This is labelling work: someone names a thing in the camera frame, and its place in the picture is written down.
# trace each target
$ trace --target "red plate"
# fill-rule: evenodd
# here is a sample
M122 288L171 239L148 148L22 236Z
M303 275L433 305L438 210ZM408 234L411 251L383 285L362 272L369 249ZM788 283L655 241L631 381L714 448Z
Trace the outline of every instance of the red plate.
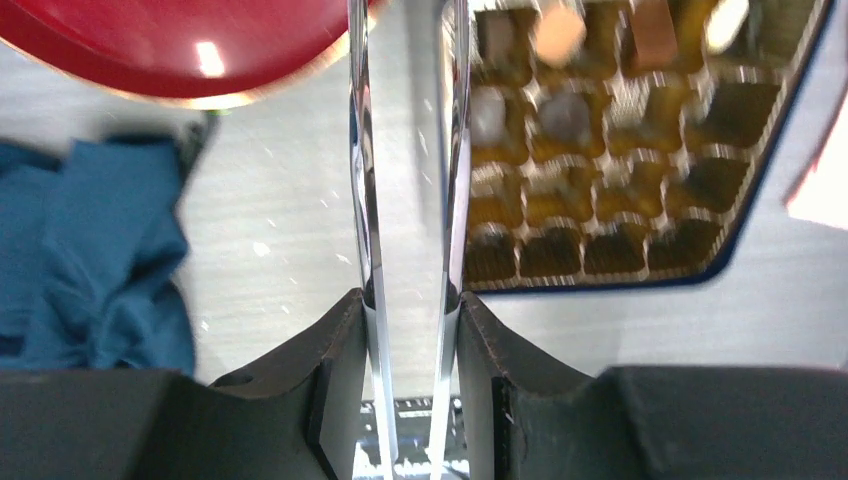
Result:
M0 0L0 39L18 50L193 108L250 103L325 67L347 53L346 32L346 0Z

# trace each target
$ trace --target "brown tray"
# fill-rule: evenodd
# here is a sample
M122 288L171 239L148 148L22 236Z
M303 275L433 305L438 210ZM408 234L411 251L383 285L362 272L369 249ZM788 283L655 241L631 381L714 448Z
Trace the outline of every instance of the brown tray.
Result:
M633 61L629 1L469 2L471 115L495 89L506 119L496 145L472 136L468 289L685 281L726 264L833 2L751 0L734 43L710 55L704 25L717 2L668 2L677 55L659 68ZM563 68L533 52L537 8L551 3L570 4L587 26ZM447 66L451 2L443 13ZM513 30L497 61L478 48L493 16ZM562 94L588 107L574 139L548 134L540 115Z

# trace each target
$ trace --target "tabletop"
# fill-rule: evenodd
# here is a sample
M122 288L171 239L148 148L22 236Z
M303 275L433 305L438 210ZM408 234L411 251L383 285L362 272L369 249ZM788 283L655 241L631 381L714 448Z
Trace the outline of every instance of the tabletop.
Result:
M441 249L432 0L397 1L371 41L379 214L395 394L428 395ZM848 78L848 2L825 41L728 268L672 289L486 296L511 328L594 374L617 363L835 367L848 356L848 232L783 201ZM172 131L195 112L114 97L0 47L0 137L67 151L72 137ZM236 109L180 206L192 253L177 282L210 381L279 345L357 286L342 61ZM365 396L370 397L366 386Z

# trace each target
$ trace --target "blue towel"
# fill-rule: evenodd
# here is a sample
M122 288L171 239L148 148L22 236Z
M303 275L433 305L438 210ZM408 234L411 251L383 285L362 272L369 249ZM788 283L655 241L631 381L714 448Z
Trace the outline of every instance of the blue towel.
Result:
M194 373L170 280L181 186L170 140L77 142L64 162L0 144L0 368Z

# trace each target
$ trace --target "tongs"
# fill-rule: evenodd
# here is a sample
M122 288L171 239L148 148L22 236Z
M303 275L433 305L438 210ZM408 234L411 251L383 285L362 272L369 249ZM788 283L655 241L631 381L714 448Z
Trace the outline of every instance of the tongs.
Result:
M368 74L368 1L348 0L350 32L350 180L362 278L374 410L383 476L393 478L398 457L389 332L371 126Z
M445 441L451 407L450 385L456 354L459 324L462 267L465 257L465 235L468 226L468 198L471 186L471 135L468 127L470 95L471 17L468 0L454 0L454 50L452 72L442 72L453 79L451 99L450 167L448 169L447 209L442 241L442 302L439 314L436 380L430 419L428 456L432 466L431 480L441 480L445 458Z

